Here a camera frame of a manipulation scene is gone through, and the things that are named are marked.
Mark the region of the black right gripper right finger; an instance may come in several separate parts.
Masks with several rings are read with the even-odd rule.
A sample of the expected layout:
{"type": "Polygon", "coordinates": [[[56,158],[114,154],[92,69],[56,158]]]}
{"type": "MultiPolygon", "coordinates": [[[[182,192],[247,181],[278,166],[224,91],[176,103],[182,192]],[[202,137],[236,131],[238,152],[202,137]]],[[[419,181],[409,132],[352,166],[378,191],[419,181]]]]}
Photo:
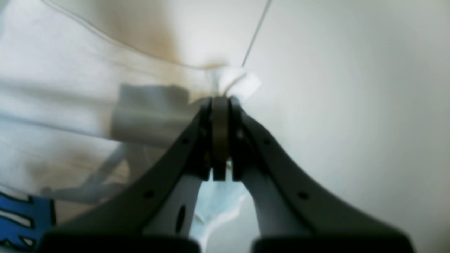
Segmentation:
{"type": "Polygon", "coordinates": [[[233,179],[253,198],[253,253],[413,253],[408,236],[312,179],[260,123],[229,99],[233,179]]]}

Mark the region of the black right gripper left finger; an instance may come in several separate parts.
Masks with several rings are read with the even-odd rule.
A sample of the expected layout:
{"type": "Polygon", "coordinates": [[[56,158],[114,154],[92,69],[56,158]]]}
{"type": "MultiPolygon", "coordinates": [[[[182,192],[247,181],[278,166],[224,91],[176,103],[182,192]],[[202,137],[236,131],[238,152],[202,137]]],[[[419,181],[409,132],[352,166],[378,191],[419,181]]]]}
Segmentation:
{"type": "Polygon", "coordinates": [[[199,253],[189,238],[198,191],[226,177],[229,101],[205,99],[170,149],[140,179],[48,232],[39,253],[199,253]]]}

